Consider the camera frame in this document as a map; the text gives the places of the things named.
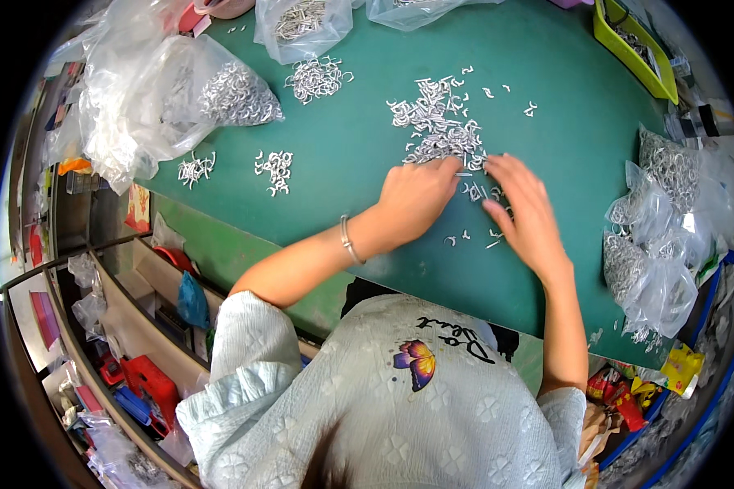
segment woman's left hand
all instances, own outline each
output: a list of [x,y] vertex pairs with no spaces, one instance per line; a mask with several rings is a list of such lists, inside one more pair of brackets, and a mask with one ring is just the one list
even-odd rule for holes
[[[424,164],[393,167],[383,182],[377,204],[364,212],[369,225],[359,232],[372,235],[377,253],[388,253],[424,234],[443,212],[460,183],[455,176],[462,162],[453,156]],[[353,236],[358,250],[359,240]]]

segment blue plastic bag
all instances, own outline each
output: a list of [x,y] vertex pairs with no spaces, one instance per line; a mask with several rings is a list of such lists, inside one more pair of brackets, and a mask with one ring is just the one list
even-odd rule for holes
[[201,329],[210,327],[210,308],[206,304],[204,291],[196,279],[185,272],[177,295],[177,313],[188,324]]

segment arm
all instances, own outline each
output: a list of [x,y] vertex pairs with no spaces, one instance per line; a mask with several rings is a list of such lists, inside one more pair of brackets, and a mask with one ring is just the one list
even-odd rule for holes
[[[362,260],[419,238],[438,219],[456,191],[456,158],[393,167],[377,204],[348,221],[348,239]],[[287,308],[318,284],[354,264],[334,226],[256,263],[229,295],[250,290],[278,308]]]
[[546,188],[521,161],[508,154],[490,156],[485,168],[506,193],[514,219],[494,200],[485,200],[484,210],[544,288],[544,373],[538,396],[565,386],[584,391],[587,342],[576,297],[574,265],[560,241]]

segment yellow plastic basket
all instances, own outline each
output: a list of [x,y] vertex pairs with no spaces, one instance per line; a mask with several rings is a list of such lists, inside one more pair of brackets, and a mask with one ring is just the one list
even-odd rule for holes
[[677,105],[679,100],[672,65],[669,64],[668,58],[661,47],[633,17],[629,16],[620,24],[620,27],[625,29],[626,32],[635,34],[643,44],[652,50],[655,62],[661,70],[661,79],[659,80],[653,69],[647,66],[644,60],[636,54],[636,51],[608,26],[604,19],[604,8],[606,8],[610,20],[621,19],[626,14],[626,11],[620,5],[617,5],[614,0],[597,0],[596,8],[593,10],[593,32],[596,39],[615,54],[654,97],[669,99],[674,105]]

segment woman's right hand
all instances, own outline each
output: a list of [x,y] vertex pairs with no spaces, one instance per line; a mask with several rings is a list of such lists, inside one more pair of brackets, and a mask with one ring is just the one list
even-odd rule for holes
[[495,220],[511,248],[545,288],[560,281],[570,283],[574,265],[560,241],[544,183],[509,154],[489,156],[484,169],[506,193],[513,221],[495,200],[484,200],[482,207]]

